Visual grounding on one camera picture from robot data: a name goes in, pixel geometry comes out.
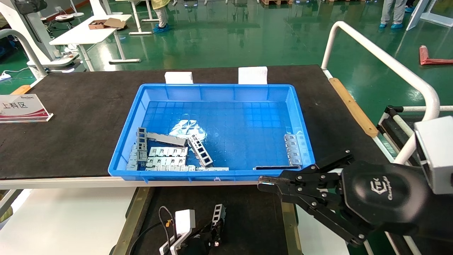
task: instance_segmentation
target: person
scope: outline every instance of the person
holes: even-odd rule
[[[163,33],[170,30],[170,25],[168,24],[168,15],[166,5],[170,2],[170,0],[151,0],[151,5],[153,6],[153,10],[157,14],[157,18],[159,19],[159,23],[156,24],[153,31],[155,33]]]
[[[395,7],[393,9],[393,24],[391,29],[403,28],[403,18],[406,0],[384,0],[381,24],[379,25],[380,29],[385,28],[390,20],[390,8],[392,7],[393,2],[395,2]]]
[[[414,1],[415,0],[407,0],[405,8],[406,12],[412,13],[415,10]]]

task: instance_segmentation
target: red object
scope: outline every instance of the red object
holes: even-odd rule
[[[420,65],[424,64],[453,64],[453,59],[430,59],[428,48],[424,45],[420,46]]]

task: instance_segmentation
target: wooden edge strip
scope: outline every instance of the wooden edge strip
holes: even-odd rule
[[[22,85],[18,87],[15,91],[13,91],[11,95],[23,95],[27,93],[29,90],[31,90],[30,85]]]
[[[363,112],[363,110],[360,108],[357,102],[352,98],[352,96],[349,94],[349,92],[346,90],[346,88],[343,86],[340,80],[337,78],[330,78],[329,82],[335,89],[335,91],[338,93],[338,95],[341,97],[343,103],[346,105],[349,112],[354,117],[356,122],[360,125],[360,127],[363,129],[365,134],[367,134],[370,137],[376,137],[377,134],[379,133],[376,129],[376,126],[373,125],[371,120]]]

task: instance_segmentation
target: black table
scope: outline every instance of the black table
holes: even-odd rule
[[[123,128],[132,101],[143,83],[165,83],[167,70],[50,74],[36,93],[54,117],[49,123],[0,126],[1,180],[101,177]],[[237,68],[189,69],[196,83],[237,83]],[[268,83],[291,84],[316,159],[347,148],[356,159],[388,162],[356,123],[319,66],[268,67]],[[228,208],[230,244],[218,254],[286,254],[280,201],[255,186],[157,188],[143,228],[156,222],[157,209],[195,209],[198,225],[213,205]],[[155,254],[164,235],[150,232],[136,254]]]

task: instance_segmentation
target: green floor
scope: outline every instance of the green floor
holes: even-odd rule
[[[438,92],[442,105],[453,104],[451,77],[453,66],[419,65],[419,46],[426,45],[432,58],[453,59],[453,34],[449,28],[420,21],[409,32],[378,30],[382,2],[363,1],[286,5],[263,5],[254,0],[238,0],[242,4],[227,5],[224,0],[209,0],[204,6],[186,9],[183,2],[169,6],[173,30],[163,35],[129,36],[136,31],[133,19],[129,29],[121,32],[121,42],[128,58],[140,58],[141,63],[110,65],[119,58],[113,36],[94,45],[89,51],[95,70],[184,69],[232,66],[271,66],[321,64],[330,28],[344,20],[372,42],[395,57],[419,75]],[[131,13],[129,2],[110,0],[112,11]],[[147,18],[146,8],[139,6],[140,18]],[[84,20],[91,15],[90,6],[79,8]],[[438,0],[436,14],[453,16],[453,1]],[[405,23],[409,20],[406,14]],[[154,24],[142,24],[149,31]],[[20,51],[0,60],[0,69],[18,70],[26,66],[26,57]],[[359,105],[376,123],[384,107],[393,105],[424,105],[420,93],[389,70],[373,55],[345,33],[335,40],[328,66],[339,78]],[[29,77],[30,71],[13,74]],[[11,93],[20,85],[34,79],[14,79],[0,83],[0,94]],[[390,245],[382,233],[370,238],[375,254],[391,254]],[[363,254],[364,248],[351,250]]]

